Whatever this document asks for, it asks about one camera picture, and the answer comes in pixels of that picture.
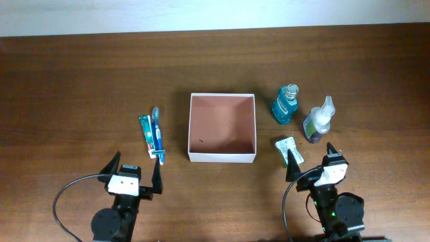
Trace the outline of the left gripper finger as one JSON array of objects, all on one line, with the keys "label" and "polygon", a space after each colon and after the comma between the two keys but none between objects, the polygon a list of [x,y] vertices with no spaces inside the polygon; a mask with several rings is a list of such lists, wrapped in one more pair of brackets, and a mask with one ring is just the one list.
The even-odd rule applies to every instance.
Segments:
[{"label": "left gripper finger", "polygon": [[153,170],[153,176],[152,176],[152,193],[153,194],[162,194],[163,193],[163,182],[161,177],[161,162],[160,158],[157,158],[157,161],[155,162],[155,167]]},{"label": "left gripper finger", "polygon": [[121,152],[117,151],[112,160],[99,172],[101,175],[114,175],[118,171]]}]

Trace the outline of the green toothpaste tube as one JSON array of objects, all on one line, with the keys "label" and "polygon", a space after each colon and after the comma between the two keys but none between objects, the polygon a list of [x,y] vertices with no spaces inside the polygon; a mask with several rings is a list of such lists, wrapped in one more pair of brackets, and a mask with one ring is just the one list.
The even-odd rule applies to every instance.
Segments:
[{"label": "green toothpaste tube", "polygon": [[153,128],[151,117],[149,115],[139,116],[140,125],[142,126],[142,132],[146,141],[146,146],[151,159],[155,159],[157,156],[153,154],[156,150],[155,140],[153,136]]}]

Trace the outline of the teal mouthwash bottle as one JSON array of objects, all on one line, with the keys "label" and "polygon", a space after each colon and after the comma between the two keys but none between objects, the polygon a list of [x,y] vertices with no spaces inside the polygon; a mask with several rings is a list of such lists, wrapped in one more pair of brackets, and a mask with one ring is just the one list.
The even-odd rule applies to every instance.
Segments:
[{"label": "teal mouthwash bottle", "polygon": [[272,104],[272,114],[281,125],[289,124],[292,114],[298,109],[296,96],[299,88],[296,84],[280,87],[277,99]]}]

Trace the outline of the blue white toothbrush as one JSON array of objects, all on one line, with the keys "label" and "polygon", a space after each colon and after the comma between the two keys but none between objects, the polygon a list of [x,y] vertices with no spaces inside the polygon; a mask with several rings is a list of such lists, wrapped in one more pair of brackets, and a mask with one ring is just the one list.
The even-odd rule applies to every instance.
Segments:
[{"label": "blue white toothbrush", "polygon": [[158,124],[158,119],[159,119],[159,109],[158,108],[153,109],[152,119],[153,119],[153,124],[154,124],[157,150],[161,151],[161,150],[163,150],[163,145],[162,145],[162,140],[161,140],[161,130],[160,130],[159,124]]}]

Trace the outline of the blue disposable razor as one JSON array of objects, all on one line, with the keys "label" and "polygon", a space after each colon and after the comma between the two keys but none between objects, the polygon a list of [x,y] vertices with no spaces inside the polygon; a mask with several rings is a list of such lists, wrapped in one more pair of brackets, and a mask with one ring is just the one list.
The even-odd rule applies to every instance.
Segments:
[{"label": "blue disposable razor", "polygon": [[165,150],[154,150],[152,151],[153,155],[164,155],[165,154]]}]

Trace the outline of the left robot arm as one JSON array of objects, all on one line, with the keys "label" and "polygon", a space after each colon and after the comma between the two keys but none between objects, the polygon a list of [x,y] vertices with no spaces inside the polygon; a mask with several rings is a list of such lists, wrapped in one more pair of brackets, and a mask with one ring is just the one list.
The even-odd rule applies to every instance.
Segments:
[{"label": "left robot arm", "polygon": [[155,161],[152,186],[148,187],[140,185],[141,168],[120,165],[120,156],[121,153],[117,152],[99,172],[98,180],[105,184],[105,191],[114,197],[114,203],[93,216],[91,230],[94,241],[131,241],[140,202],[152,200],[155,194],[163,193],[159,158]]}]

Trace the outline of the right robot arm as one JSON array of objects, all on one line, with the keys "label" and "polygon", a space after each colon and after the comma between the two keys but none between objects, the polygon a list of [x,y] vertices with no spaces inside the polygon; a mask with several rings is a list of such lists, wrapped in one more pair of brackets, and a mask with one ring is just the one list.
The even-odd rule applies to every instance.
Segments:
[{"label": "right robot arm", "polygon": [[323,241],[361,241],[363,223],[363,198],[349,193],[338,193],[336,185],[346,178],[349,163],[331,143],[327,143],[327,154],[322,163],[302,172],[291,150],[288,151],[286,188],[282,199],[282,216],[288,240],[292,240],[286,217],[286,198],[293,186],[297,192],[309,191],[314,201],[319,223],[324,235]]}]

